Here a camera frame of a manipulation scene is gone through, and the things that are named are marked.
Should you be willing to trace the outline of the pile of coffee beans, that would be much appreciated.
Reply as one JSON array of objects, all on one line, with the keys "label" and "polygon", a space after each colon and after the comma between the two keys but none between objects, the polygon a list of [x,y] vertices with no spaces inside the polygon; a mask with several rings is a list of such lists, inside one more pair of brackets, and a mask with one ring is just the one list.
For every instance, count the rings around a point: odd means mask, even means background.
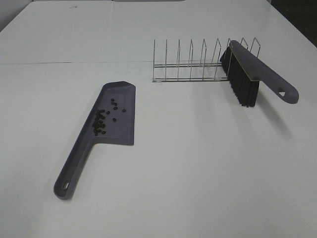
[{"label": "pile of coffee beans", "polygon": [[96,109],[91,125],[94,136],[106,135],[112,126],[118,124],[119,118],[127,112],[126,108],[119,106],[115,98],[110,98],[106,109]]}]

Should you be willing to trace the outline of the clear plastic tape piece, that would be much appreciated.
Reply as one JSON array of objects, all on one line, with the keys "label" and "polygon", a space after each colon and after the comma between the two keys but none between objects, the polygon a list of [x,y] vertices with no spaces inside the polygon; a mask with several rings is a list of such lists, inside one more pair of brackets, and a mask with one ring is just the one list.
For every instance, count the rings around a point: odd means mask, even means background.
[{"label": "clear plastic tape piece", "polygon": [[201,77],[214,77],[217,63],[205,63],[198,66],[199,74]]}]

